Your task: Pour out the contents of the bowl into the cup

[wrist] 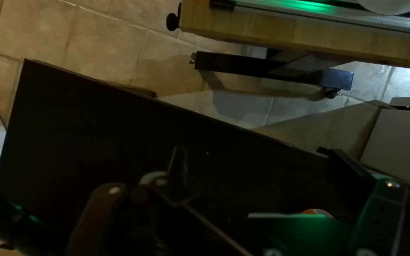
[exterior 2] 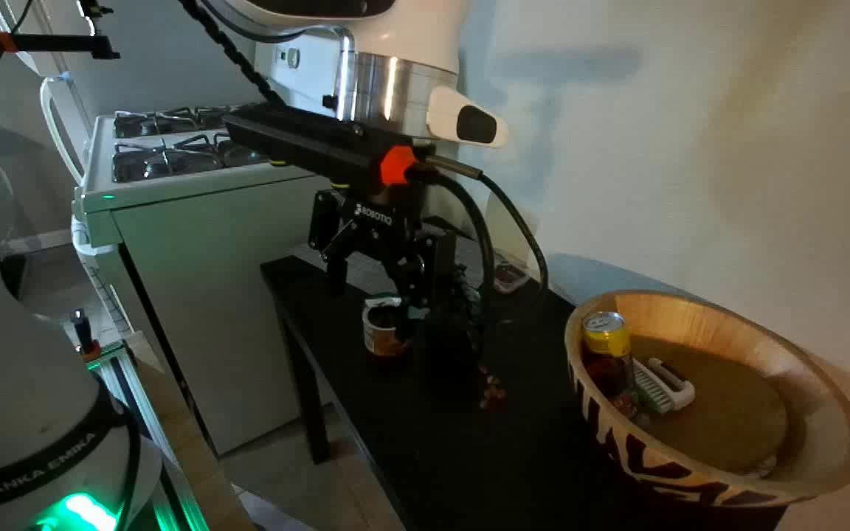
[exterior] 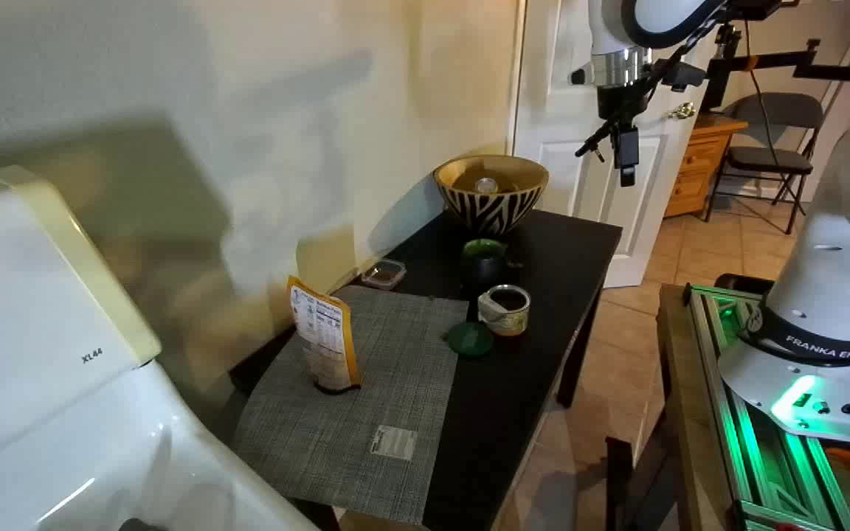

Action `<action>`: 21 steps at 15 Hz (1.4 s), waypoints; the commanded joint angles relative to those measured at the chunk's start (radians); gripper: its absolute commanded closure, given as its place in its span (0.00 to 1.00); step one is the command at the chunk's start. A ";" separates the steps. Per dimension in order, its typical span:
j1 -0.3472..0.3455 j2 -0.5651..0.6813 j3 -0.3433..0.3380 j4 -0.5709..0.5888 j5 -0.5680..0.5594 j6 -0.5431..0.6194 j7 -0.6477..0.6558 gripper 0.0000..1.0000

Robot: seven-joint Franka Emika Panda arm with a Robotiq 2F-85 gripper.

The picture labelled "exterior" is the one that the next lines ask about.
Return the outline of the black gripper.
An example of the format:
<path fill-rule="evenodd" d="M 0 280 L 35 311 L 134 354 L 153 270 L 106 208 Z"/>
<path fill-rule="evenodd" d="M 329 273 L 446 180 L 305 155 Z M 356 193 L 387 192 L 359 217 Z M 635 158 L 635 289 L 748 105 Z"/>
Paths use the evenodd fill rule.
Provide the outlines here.
<path fill-rule="evenodd" d="M 615 171 L 624 184 L 632 184 L 637 174 L 642 131 L 635 127 L 635 118 L 649 105 L 649 96 L 654 96 L 649 86 L 599 87 L 598 102 L 604 127 L 595 134 L 587 134 L 586 145 L 578 146 L 578 155 L 598 153 L 599 142 L 608 137 L 615 153 Z"/>

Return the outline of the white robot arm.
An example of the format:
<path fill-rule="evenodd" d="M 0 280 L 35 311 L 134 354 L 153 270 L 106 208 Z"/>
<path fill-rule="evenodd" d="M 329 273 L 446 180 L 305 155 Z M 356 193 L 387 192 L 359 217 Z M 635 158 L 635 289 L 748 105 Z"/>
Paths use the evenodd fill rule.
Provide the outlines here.
<path fill-rule="evenodd" d="M 730 0 L 587 0 L 598 142 L 635 180 L 654 87 L 730 18 Z M 835 142 L 806 226 L 769 298 L 719 360 L 720 381 L 781 428 L 850 443 L 850 130 Z"/>

